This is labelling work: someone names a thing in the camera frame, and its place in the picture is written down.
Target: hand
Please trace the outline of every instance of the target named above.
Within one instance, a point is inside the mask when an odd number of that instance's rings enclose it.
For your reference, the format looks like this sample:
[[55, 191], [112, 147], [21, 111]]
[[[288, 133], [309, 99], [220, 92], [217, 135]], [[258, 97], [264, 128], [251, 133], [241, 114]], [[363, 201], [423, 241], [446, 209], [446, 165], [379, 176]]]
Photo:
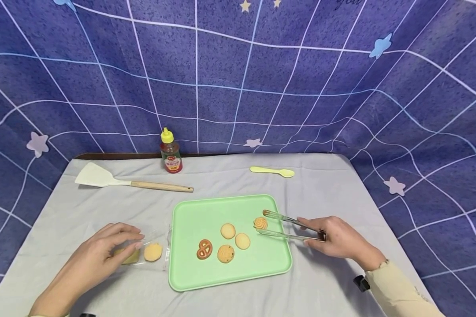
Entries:
[[140, 230], [124, 223], [108, 224], [82, 243], [48, 288], [37, 298], [31, 316], [66, 316], [75, 301], [109, 277], [141, 243], [133, 243], [112, 256], [111, 250], [127, 240], [141, 240]]
[[358, 231], [339, 217], [330, 216], [312, 220], [298, 217], [297, 219], [311, 229], [326, 231], [325, 242], [307, 239], [304, 241], [306, 246], [331, 257], [355, 260], [365, 271], [373, 271], [386, 261], [378, 248], [368, 243]]

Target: plastic tray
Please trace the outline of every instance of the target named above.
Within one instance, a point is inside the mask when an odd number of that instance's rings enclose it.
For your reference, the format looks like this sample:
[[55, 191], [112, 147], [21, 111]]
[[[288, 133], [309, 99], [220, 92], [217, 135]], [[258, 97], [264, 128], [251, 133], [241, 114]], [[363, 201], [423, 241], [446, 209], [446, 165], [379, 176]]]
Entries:
[[[284, 238], [262, 236], [253, 223], [262, 217], [262, 210], [277, 211], [273, 197], [253, 195], [217, 199], [184, 201], [173, 211], [169, 285], [175, 291], [188, 291], [252, 278], [286, 273], [292, 257]], [[240, 250], [234, 238], [227, 240], [220, 228], [231, 223], [236, 233], [250, 238], [250, 247]], [[268, 230], [284, 232], [281, 221], [268, 219]], [[213, 245], [211, 256], [199, 260], [199, 241], [208, 239]], [[221, 263], [217, 251], [223, 244], [234, 248], [234, 259]]]

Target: beige sleeve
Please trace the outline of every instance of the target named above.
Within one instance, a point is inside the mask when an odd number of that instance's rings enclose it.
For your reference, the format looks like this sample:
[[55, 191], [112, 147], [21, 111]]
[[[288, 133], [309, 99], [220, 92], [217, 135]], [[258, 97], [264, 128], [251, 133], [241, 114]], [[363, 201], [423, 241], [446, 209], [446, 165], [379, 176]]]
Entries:
[[444, 317], [390, 261], [382, 263], [374, 271], [365, 272], [365, 278], [376, 301], [388, 317]]

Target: cookie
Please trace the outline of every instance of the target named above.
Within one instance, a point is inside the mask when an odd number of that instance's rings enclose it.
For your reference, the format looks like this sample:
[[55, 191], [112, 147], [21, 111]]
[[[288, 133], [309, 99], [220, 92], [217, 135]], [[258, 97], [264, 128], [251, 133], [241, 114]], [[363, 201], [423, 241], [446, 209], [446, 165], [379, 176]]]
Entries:
[[148, 244], [143, 255], [146, 261], [157, 261], [162, 256], [162, 246], [158, 243]]
[[266, 229], [268, 228], [268, 221], [264, 217], [257, 217], [254, 219], [254, 227], [256, 229]]
[[213, 251], [212, 243], [209, 240], [203, 239], [199, 241], [199, 249], [197, 250], [197, 258], [199, 260], [208, 259], [211, 256]]
[[234, 229], [234, 226], [232, 224], [224, 224], [220, 228], [220, 234], [222, 234], [222, 237], [226, 239], [232, 239], [236, 234], [236, 230]]
[[234, 238], [234, 243], [237, 245], [238, 248], [240, 248], [242, 250], [247, 250], [250, 247], [249, 236], [247, 236], [244, 233], [239, 233]]
[[[125, 250], [125, 248], [119, 248], [119, 249], [115, 250], [113, 255], [117, 255], [118, 253], [120, 253], [123, 250]], [[136, 263], [139, 260], [140, 260], [140, 251], [139, 250], [134, 250], [134, 253], [130, 257], [125, 259], [125, 261], [123, 261], [122, 265]]]
[[229, 263], [234, 258], [234, 249], [229, 244], [219, 247], [217, 251], [217, 259], [222, 263]]

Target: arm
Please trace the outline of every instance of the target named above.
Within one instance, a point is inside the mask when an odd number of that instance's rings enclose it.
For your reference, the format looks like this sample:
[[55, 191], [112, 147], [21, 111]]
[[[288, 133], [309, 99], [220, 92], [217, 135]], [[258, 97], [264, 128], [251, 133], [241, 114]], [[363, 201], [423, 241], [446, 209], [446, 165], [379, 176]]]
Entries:
[[141, 243], [133, 243], [115, 256], [111, 256], [111, 250], [125, 241], [144, 237], [138, 228], [123, 223], [108, 224], [97, 231], [72, 254], [35, 300], [28, 316], [68, 316], [78, 298], [116, 271]]
[[305, 240], [305, 244], [322, 253], [356, 261], [365, 271], [372, 294], [388, 317], [444, 317], [426, 301], [395, 264], [365, 240], [358, 231], [338, 217], [298, 220], [312, 229], [326, 231], [325, 242]]

